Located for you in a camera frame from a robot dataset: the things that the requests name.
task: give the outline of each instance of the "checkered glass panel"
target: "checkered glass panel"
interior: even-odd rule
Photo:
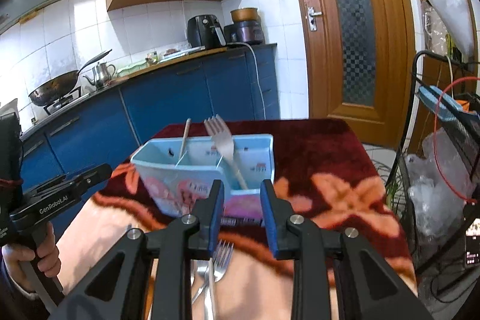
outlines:
[[[371,0],[337,0],[343,46],[343,102],[373,106],[375,26]]]

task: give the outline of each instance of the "finger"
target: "finger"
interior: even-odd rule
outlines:
[[[55,248],[55,235],[53,234],[53,226],[51,223],[47,225],[47,235],[45,240],[37,248],[37,254],[40,258],[44,258],[52,253]]]
[[[24,262],[35,259],[35,252],[28,247],[19,244],[7,244],[2,249],[3,259],[6,263],[10,262]]]
[[[57,246],[53,249],[53,251],[45,256],[40,262],[38,262],[38,269],[42,272],[50,270],[59,258],[59,249]]]
[[[45,271],[45,276],[47,278],[56,277],[57,275],[59,275],[61,267],[62,267],[62,262],[60,261],[60,259],[57,259],[57,262],[54,264],[54,266],[51,269]]]

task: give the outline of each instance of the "teapot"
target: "teapot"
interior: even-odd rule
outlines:
[[[109,74],[109,67],[113,67],[113,72],[111,74]],[[101,88],[104,88],[106,85],[108,85],[117,69],[113,64],[107,65],[106,63],[99,62],[95,67],[92,68],[92,71],[93,80],[90,79],[87,75],[83,75],[83,77],[88,80],[88,83],[100,90]]]

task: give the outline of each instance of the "screw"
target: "screw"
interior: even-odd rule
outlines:
[[[292,224],[295,224],[296,226],[302,224],[304,221],[305,219],[303,218],[303,216],[300,216],[299,214],[292,214],[290,216],[290,222]]]
[[[359,232],[357,231],[356,228],[347,228],[345,229],[345,235],[347,235],[349,238],[356,238],[358,236]]]
[[[142,230],[138,228],[130,229],[130,231],[127,232],[127,237],[131,240],[136,240],[141,235],[142,235]]]
[[[182,223],[190,225],[197,221],[197,218],[193,214],[186,214],[181,218]]]

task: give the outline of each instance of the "pan handle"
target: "pan handle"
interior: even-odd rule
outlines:
[[[109,51],[104,51],[100,53],[100,55],[95,56],[92,60],[87,61],[82,67],[77,71],[77,75],[80,75],[80,71],[83,70],[85,67],[88,65],[91,65],[93,63],[96,63],[97,61],[103,59],[106,55],[108,55],[112,50],[110,49]]]

